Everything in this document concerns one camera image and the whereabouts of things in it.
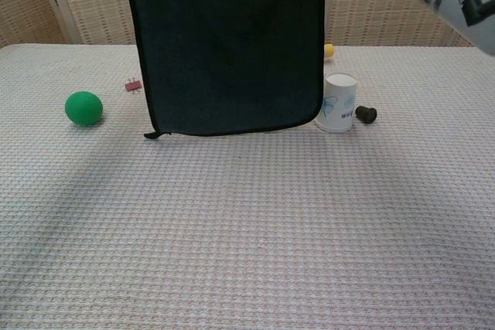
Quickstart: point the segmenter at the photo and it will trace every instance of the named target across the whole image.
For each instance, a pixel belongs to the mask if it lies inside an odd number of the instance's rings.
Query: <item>black cloth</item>
[[[130,0],[155,129],[290,128],[323,99],[325,0]]]

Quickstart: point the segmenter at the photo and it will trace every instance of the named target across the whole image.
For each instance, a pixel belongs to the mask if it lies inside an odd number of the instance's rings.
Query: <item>green ball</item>
[[[103,104],[90,92],[77,92],[67,98],[65,113],[75,124],[93,125],[101,119]]]

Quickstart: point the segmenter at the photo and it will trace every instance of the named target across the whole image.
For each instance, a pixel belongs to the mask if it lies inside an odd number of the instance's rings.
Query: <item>black bottle cap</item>
[[[356,117],[365,124],[371,124],[377,120],[378,112],[374,108],[359,106],[356,109]]]

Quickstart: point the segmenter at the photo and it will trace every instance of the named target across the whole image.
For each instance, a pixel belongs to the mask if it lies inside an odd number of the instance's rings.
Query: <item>yellow ball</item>
[[[335,54],[335,47],[332,44],[325,45],[325,58],[333,57]]]

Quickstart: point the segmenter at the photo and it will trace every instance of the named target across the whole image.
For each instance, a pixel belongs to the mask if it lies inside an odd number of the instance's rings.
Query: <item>white paper cup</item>
[[[322,109],[316,125],[324,131],[343,133],[353,126],[357,81],[345,73],[325,76]]]

